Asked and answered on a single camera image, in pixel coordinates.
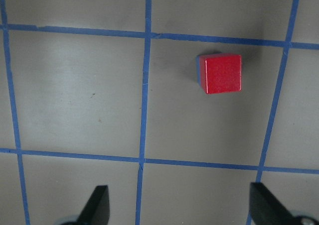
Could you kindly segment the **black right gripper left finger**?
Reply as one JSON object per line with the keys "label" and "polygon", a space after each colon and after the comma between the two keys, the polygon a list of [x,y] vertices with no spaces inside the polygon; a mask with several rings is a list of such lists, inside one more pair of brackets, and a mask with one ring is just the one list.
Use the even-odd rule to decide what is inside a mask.
{"label": "black right gripper left finger", "polygon": [[76,225],[107,225],[110,219],[110,201],[107,185],[96,186]]}

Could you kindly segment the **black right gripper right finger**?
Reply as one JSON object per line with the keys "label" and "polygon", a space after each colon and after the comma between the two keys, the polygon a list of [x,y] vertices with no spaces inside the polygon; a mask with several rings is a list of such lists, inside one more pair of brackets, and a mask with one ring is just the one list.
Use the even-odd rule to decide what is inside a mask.
{"label": "black right gripper right finger", "polygon": [[295,217],[263,183],[251,183],[249,214],[256,225],[293,225]]}

